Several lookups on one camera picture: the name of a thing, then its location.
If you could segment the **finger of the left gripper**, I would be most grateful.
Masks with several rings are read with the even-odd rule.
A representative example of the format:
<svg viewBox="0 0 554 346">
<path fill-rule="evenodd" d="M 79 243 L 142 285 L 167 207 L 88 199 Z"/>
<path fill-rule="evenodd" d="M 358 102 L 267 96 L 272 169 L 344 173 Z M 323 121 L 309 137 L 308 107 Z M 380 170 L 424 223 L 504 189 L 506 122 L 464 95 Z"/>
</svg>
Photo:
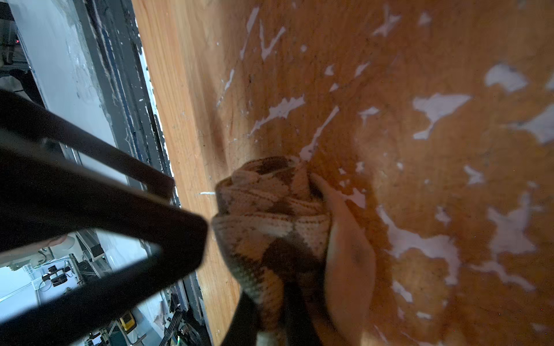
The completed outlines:
<svg viewBox="0 0 554 346">
<path fill-rule="evenodd" d="M 173 178 L 15 93 L 1 92 L 1 250 L 82 229 L 153 243 L 151 256 L 1 325 L 3 345 L 70 345 L 202 263 L 209 225 L 173 206 Z"/>
</svg>

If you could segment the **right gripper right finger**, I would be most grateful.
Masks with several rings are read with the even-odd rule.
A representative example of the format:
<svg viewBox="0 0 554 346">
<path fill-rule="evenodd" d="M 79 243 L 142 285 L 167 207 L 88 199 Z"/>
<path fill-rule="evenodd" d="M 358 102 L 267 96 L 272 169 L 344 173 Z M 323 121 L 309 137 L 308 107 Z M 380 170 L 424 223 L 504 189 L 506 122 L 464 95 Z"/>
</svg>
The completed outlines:
<svg viewBox="0 0 554 346">
<path fill-rule="evenodd" d="M 323 344 L 296 283 L 286 283 L 284 286 L 284 322 L 287 345 Z"/>
</svg>

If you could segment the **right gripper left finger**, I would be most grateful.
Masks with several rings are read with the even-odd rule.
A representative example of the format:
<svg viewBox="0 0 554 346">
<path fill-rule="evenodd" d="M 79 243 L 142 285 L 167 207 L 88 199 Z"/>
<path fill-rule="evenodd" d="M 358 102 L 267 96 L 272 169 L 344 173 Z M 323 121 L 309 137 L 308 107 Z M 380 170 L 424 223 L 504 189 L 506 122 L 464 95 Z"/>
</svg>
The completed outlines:
<svg viewBox="0 0 554 346">
<path fill-rule="evenodd" d="M 256 345 L 259 325 L 258 304 L 245 291 L 242 291 L 221 345 Z"/>
</svg>

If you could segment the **brown argyle sock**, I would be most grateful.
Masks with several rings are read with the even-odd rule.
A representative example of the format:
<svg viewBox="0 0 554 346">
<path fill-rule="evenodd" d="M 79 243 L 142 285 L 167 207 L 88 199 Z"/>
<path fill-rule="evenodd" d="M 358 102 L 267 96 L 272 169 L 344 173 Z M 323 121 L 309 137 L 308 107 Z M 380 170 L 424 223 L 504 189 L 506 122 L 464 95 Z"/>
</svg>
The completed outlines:
<svg viewBox="0 0 554 346">
<path fill-rule="evenodd" d="M 248 161 L 215 188 L 212 229 L 232 276 L 258 304 L 256 345 L 287 345 L 284 286 L 296 283 L 322 345 L 360 345 L 376 254 L 340 195 L 295 157 Z"/>
</svg>

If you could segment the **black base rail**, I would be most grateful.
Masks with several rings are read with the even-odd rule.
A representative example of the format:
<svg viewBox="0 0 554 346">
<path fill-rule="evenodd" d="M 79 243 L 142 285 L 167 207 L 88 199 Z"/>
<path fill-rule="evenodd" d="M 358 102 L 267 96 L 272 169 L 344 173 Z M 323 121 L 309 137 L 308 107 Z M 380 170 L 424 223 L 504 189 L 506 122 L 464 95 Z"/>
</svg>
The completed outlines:
<svg viewBox="0 0 554 346">
<path fill-rule="evenodd" d="M 75 1 L 82 22 L 94 76 L 115 145 L 156 170 L 172 175 L 131 1 Z M 134 308 L 134 316 L 154 332 L 157 345 L 170 333 L 173 309 L 181 312 L 177 329 L 184 345 L 211 345 L 197 275 L 178 280 Z"/>
</svg>

